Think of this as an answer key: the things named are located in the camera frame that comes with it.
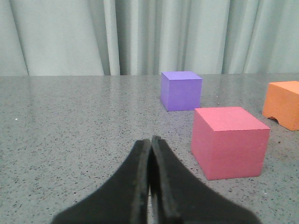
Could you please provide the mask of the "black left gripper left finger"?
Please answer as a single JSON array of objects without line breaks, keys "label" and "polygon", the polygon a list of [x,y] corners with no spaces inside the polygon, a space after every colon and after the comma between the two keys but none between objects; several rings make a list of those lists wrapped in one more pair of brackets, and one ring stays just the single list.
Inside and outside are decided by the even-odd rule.
[{"label": "black left gripper left finger", "polygon": [[145,224],[150,140],[137,140],[122,165],[94,193],[55,216],[54,224]]}]

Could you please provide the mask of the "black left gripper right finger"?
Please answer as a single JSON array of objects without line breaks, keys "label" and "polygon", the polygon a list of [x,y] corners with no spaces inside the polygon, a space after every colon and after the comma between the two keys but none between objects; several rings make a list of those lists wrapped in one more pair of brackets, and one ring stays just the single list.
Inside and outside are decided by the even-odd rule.
[{"label": "black left gripper right finger", "polygon": [[259,224],[250,210],[237,205],[198,180],[166,140],[152,138],[151,195],[159,224]]}]

